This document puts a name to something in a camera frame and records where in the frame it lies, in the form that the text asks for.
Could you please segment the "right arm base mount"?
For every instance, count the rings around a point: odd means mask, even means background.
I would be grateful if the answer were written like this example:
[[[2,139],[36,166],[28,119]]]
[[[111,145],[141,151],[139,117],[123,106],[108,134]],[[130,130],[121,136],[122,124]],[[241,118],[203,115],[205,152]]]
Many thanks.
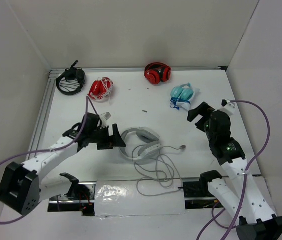
[[[199,179],[183,182],[183,186],[178,187],[178,189],[184,193],[185,209],[211,209],[217,203],[217,198],[209,192],[208,183],[214,179],[222,178],[218,171],[211,170],[202,173]]]

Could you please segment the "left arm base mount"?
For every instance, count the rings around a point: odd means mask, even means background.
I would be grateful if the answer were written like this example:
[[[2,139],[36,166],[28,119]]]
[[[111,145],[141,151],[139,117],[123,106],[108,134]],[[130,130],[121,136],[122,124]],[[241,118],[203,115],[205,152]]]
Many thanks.
[[[56,212],[80,212],[85,217],[95,216],[96,182],[79,182],[69,173],[61,173],[61,179],[70,183],[65,194],[57,195],[49,199],[47,211]]]

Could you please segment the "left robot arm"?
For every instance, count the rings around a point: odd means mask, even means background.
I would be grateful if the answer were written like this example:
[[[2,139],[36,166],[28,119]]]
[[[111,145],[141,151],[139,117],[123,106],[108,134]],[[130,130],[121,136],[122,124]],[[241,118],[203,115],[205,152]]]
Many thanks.
[[[62,172],[56,178],[47,176],[65,160],[75,156],[89,144],[98,150],[125,147],[117,124],[104,126],[100,116],[87,113],[82,122],[62,134],[50,148],[41,150],[34,158],[23,163],[10,163],[0,182],[0,202],[22,216],[32,212],[40,202],[64,195],[73,200],[80,193],[80,181],[73,175]]]

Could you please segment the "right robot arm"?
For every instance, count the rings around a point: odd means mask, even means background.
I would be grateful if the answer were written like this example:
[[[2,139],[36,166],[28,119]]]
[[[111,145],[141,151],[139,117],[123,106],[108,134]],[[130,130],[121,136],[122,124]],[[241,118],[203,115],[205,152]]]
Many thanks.
[[[223,100],[222,107],[216,110],[203,102],[188,112],[188,122],[201,116],[195,126],[206,134],[212,155],[234,187],[231,190],[219,172],[213,170],[201,174],[199,190],[204,196],[216,197],[232,217],[222,239],[235,230],[240,240],[277,240],[282,235],[282,216],[269,206],[250,172],[259,154],[247,160],[243,148],[231,136],[230,116],[236,103]]]

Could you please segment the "white foil cover plate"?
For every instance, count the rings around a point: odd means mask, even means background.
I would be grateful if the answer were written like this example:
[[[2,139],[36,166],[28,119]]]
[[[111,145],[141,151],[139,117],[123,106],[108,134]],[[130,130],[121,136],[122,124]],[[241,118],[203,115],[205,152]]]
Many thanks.
[[[98,217],[168,216],[186,213],[184,192],[176,179],[170,188],[151,180],[99,181],[94,196]]]

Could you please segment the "red black headphones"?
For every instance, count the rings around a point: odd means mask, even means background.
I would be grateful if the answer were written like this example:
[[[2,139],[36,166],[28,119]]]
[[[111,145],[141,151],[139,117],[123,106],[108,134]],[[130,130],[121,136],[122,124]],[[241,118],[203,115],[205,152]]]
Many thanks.
[[[165,83],[171,78],[172,68],[161,62],[148,64],[144,69],[144,77],[152,84]]]

